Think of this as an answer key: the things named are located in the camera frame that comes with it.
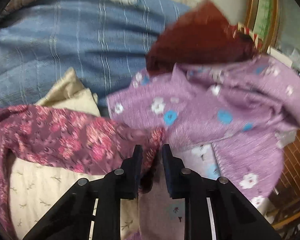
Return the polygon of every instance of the dark red fabric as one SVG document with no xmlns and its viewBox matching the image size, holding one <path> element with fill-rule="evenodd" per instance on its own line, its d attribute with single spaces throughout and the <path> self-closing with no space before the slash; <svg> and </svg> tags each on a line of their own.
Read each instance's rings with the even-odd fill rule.
<svg viewBox="0 0 300 240">
<path fill-rule="evenodd" d="M 258 53 L 248 35 L 231 26 L 210 0 L 169 26 L 146 55 L 150 76 L 172 72 L 175 63 L 240 62 Z"/>
</svg>

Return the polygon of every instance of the brown fabric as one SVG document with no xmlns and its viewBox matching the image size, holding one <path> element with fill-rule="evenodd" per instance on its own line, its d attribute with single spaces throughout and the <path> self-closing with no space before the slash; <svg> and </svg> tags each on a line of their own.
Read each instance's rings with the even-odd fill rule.
<svg viewBox="0 0 300 240">
<path fill-rule="evenodd" d="M 231 26 L 210 0 L 169 26 L 146 55 L 151 76 L 172 72 L 175 63 L 213 64 L 252 59 L 257 53 L 249 35 Z"/>
</svg>

